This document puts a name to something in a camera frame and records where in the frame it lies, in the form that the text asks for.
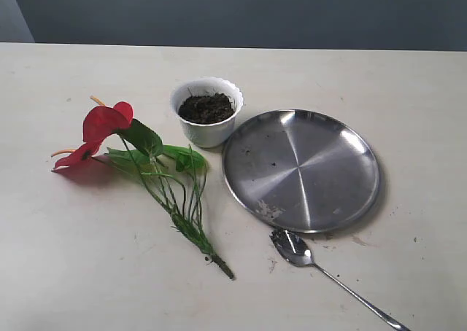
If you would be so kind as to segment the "silver metal spoon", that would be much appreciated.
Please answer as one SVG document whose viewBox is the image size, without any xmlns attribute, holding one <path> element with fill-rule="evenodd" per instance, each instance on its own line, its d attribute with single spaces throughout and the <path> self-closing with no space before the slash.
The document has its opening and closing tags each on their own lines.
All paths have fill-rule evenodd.
<svg viewBox="0 0 467 331">
<path fill-rule="evenodd" d="M 290 232 L 289 230 L 283 229 L 274 229 L 269 237 L 274 247 L 281 255 L 281 257 L 284 258 L 291 265 L 299 268 L 314 267 L 318 269 L 321 273 L 323 273 L 331 281 L 339 285 L 347 293 L 352 295 L 356 300 L 362 303 L 371 312 L 376 314 L 383 322 L 388 324 L 394 330 L 410 331 L 410 329 L 407 326 L 394 319 L 391 315 L 377 308 L 365 298 L 361 297 L 358 293 L 354 292 L 352 289 L 340 282 L 340 280 L 338 280 L 337 277 L 331 275 L 324 268 L 320 267 L 315 262 L 312 250 L 301 237 L 299 237 L 295 233 Z"/>
</svg>

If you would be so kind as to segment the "red artificial anthurium flower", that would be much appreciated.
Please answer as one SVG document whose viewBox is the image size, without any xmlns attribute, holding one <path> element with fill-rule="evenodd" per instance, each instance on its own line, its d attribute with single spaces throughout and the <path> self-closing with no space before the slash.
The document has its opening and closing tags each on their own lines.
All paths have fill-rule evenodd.
<svg viewBox="0 0 467 331">
<path fill-rule="evenodd" d="M 53 171 L 92 160 L 139 181 L 170 216 L 175 230 L 216 264 L 230 280 L 234 272 L 215 251 L 204 232 L 202 196 L 208 162 L 192 147 L 165 145 L 160 136 L 134 117 L 132 105 L 119 101 L 107 106 L 94 98 L 82 123 L 82 145 L 55 152 Z"/>
</svg>

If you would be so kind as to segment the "round stainless steel plate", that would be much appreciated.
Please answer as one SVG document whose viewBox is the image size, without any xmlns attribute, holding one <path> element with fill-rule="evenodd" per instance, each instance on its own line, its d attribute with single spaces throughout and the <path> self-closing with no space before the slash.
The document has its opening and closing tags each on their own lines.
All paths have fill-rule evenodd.
<svg viewBox="0 0 467 331">
<path fill-rule="evenodd" d="M 236 201 L 273 227 L 328 233 L 348 227 L 376 203 L 382 176 L 360 134 L 303 109 L 264 112 L 242 123 L 222 157 Z"/>
</svg>

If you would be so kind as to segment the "white scalloped flower pot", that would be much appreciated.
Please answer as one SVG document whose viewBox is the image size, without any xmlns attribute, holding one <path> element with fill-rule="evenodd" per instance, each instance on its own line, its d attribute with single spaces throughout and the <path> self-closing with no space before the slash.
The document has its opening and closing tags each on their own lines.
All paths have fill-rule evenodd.
<svg viewBox="0 0 467 331">
<path fill-rule="evenodd" d="M 223 93 L 233 108 L 233 114 L 223 121 L 212 124 L 199 124 L 182 118 L 179 114 L 181 105 L 191 96 L 213 96 Z M 244 106 L 241 90 L 234 83 L 218 78 L 203 77 L 182 83 L 170 95 L 170 107 L 182 126 L 185 136 L 196 146 L 213 148 L 222 144 L 233 132 L 236 116 Z"/>
</svg>

